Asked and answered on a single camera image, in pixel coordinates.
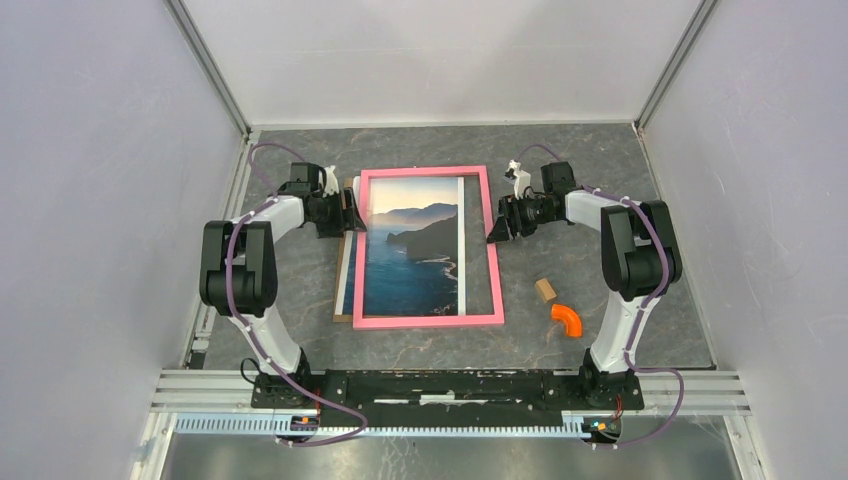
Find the seascape photo print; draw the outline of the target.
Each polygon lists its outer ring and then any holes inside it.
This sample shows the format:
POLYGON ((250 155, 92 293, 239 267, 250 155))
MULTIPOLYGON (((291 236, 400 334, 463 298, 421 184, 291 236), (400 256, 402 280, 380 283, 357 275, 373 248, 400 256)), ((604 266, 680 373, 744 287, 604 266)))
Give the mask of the seascape photo print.
POLYGON ((464 178, 377 177, 367 194, 363 315, 464 315, 464 178))

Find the pink wooden photo frame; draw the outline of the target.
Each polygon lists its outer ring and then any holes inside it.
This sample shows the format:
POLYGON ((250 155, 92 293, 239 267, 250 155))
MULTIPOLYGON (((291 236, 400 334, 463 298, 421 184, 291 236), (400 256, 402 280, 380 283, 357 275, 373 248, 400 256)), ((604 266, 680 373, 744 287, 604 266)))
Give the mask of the pink wooden photo frame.
MULTIPOLYGON (((368 207, 370 206, 370 183, 375 179, 457 176, 476 176, 478 178, 482 201, 481 217, 483 220, 483 229, 485 232, 489 232, 494 226, 494 216, 487 169, 483 165, 364 169, 360 174, 359 185, 360 211, 362 217, 367 217, 368 207)), ((502 325, 505 322, 505 314, 496 246, 488 244, 486 246, 486 255, 491 298, 493 303, 493 312, 491 314, 367 317, 364 315, 366 234, 364 232, 358 233, 357 255, 355 257, 352 328, 355 330, 365 331, 384 329, 462 328, 502 325)))

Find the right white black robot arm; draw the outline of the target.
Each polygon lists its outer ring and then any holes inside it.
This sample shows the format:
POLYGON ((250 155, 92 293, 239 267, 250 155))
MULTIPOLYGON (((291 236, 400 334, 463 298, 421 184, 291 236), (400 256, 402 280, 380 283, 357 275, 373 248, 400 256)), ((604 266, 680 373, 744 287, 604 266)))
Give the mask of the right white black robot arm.
POLYGON ((676 234, 665 202, 634 201, 576 183, 565 161, 542 167, 540 192, 516 160, 505 177, 511 194, 497 205, 488 243, 533 234, 543 224, 579 224, 600 235, 601 270, 609 295, 599 334, 580 368, 577 392, 591 408, 602 408, 618 390, 632 391, 635 350, 650 313, 682 275, 676 234))

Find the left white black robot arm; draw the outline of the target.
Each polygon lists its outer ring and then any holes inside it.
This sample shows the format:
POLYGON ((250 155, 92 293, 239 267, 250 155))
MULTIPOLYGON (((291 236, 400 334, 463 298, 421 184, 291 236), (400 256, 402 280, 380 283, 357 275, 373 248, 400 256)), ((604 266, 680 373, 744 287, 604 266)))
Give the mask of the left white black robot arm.
POLYGON ((259 207, 203 228, 199 294, 203 304, 228 318, 251 346, 260 372, 279 377, 275 392, 290 407, 314 394, 306 355, 288 333, 277 300, 276 243, 311 223, 320 238, 366 229, 355 194, 332 166, 296 162, 290 178, 259 207))

